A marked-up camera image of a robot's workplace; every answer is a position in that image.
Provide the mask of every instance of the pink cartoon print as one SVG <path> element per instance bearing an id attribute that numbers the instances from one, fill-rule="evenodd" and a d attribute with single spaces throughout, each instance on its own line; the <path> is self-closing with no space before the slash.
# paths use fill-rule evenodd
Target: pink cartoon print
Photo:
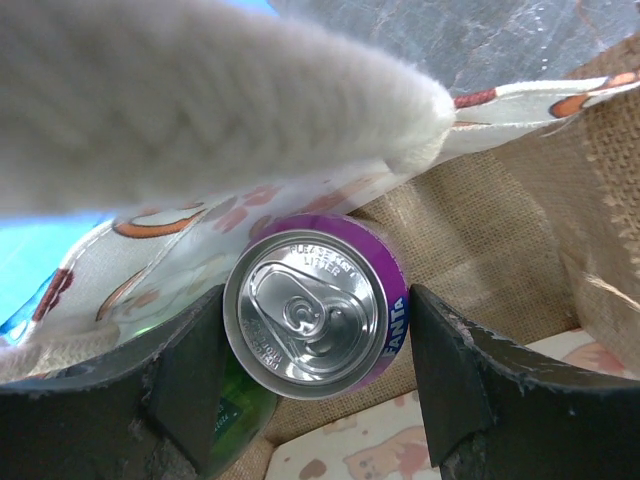
<path id="1" fill-rule="evenodd" d="M 145 239 L 173 235 L 199 219 L 206 208 L 202 202 L 191 202 L 180 208 L 159 210 L 148 208 L 139 215 L 113 221 L 113 231 L 123 237 Z"/>
<path id="2" fill-rule="evenodd" d="M 424 470 L 433 470 L 424 427 L 402 430 L 375 447 L 361 450 L 344 459 L 354 480 L 383 480 L 394 472 L 402 480 L 414 480 Z"/>
<path id="3" fill-rule="evenodd" d="M 597 342 L 576 348 L 562 361 L 593 372 L 606 373 L 616 377 L 625 376 L 625 368 L 620 360 Z"/>
<path id="4" fill-rule="evenodd" d="M 60 297 L 73 283 L 73 272 L 66 268 L 59 268 L 53 276 L 42 300 L 38 304 L 32 320 L 41 321 L 47 313 L 60 303 Z"/>
<path id="5" fill-rule="evenodd" d="M 302 470 L 300 470 L 298 479 L 312 480 L 314 478 L 322 477 L 325 473 L 327 473 L 327 465 L 322 460 L 314 458 L 307 463 Z"/>
<path id="6" fill-rule="evenodd" d="M 227 198 L 224 202 L 220 202 L 215 207 L 209 209 L 209 211 L 202 218 L 202 223 L 207 223 L 213 220 L 217 220 L 223 215 L 229 213 L 229 211 L 234 207 L 237 201 L 238 201 L 238 197 L 233 196 L 233 197 Z"/>
<path id="7" fill-rule="evenodd" d="M 342 202 L 348 200 L 349 197 L 367 187 L 370 187 L 376 181 L 386 177 L 387 175 L 387 172 L 372 173 L 370 175 L 357 178 L 327 195 L 321 195 L 315 198 L 310 203 L 302 207 L 298 213 L 329 212 Z"/>
<path id="8" fill-rule="evenodd" d="M 228 233 L 240 225 L 248 216 L 252 207 L 267 205 L 282 190 L 282 187 L 275 185 L 262 185 L 256 187 L 249 193 L 242 196 L 242 202 L 235 208 L 229 210 L 214 223 L 214 230 L 221 233 Z"/>
<path id="9" fill-rule="evenodd" d="M 267 225 L 271 223 L 271 215 L 260 217 L 249 230 L 249 239 L 253 240 Z"/>
<path id="10" fill-rule="evenodd" d="M 621 73 L 607 78 L 602 85 L 598 88 L 594 88 L 588 92 L 583 92 L 578 95 L 572 95 L 564 98 L 549 108 L 549 113 L 555 118 L 567 118 L 571 115 L 579 113 L 586 108 L 586 104 L 591 98 L 590 94 L 593 92 L 599 92 L 607 90 L 609 88 L 621 87 L 624 85 L 630 85 L 636 83 L 640 79 L 640 71 Z"/>
<path id="11" fill-rule="evenodd" d="M 152 289 L 144 292 L 142 295 L 135 297 L 124 309 L 124 315 L 129 317 L 131 312 L 137 308 L 144 308 L 152 302 L 155 302 L 160 297 L 160 290 Z"/>
<path id="12" fill-rule="evenodd" d="M 344 432 L 350 428 L 355 428 L 358 426 L 357 416 L 349 415 L 348 417 L 341 418 L 340 420 L 336 420 L 335 422 L 331 422 L 329 425 L 325 425 L 322 427 L 322 433 L 325 435 L 329 435 L 331 433 Z"/>
<path id="13" fill-rule="evenodd" d="M 137 271 L 131 277 L 129 277 L 122 285 L 116 288 L 113 292 L 109 294 L 109 296 L 102 302 L 102 305 L 98 309 L 98 313 L 96 314 L 96 322 L 102 320 L 111 310 L 117 305 L 118 301 L 122 298 L 122 296 L 126 293 L 133 283 L 140 278 L 140 276 L 144 273 L 144 268 L 142 270 Z"/>

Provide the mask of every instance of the white fleece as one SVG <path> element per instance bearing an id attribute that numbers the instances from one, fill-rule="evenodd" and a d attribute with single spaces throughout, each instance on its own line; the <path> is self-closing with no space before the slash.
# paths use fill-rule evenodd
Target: white fleece
<path id="1" fill-rule="evenodd" d="M 2 0 L 0 25 L 0 215 L 190 199 L 374 157 L 417 173 L 454 121 L 410 66 L 217 1 Z"/>

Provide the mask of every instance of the green bottle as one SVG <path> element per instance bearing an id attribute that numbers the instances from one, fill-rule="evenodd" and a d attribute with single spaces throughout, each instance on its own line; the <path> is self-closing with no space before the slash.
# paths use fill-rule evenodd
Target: green bottle
<path id="1" fill-rule="evenodd" d="M 278 396 L 256 383 L 229 353 L 211 451 L 213 458 L 203 479 L 217 478 L 240 458 L 266 427 L 277 401 Z"/>

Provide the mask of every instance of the purple can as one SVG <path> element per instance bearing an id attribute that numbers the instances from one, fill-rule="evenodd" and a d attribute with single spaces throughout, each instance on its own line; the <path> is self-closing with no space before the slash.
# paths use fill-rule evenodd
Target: purple can
<path id="1" fill-rule="evenodd" d="M 301 400 L 360 389 L 391 364 L 408 329 L 408 287 L 375 228 L 303 214 L 260 232 L 224 292 L 229 343 L 264 387 Z"/>

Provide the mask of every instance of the can lid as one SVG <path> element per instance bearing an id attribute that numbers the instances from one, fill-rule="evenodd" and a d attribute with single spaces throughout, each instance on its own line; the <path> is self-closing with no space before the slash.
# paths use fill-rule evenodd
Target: can lid
<path id="1" fill-rule="evenodd" d="M 298 384 L 339 381 L 379 343 L 371 279 L 353 255 L 321 241 L 263 251 L 240 284 L 237 313 L 255 358 Z"/>

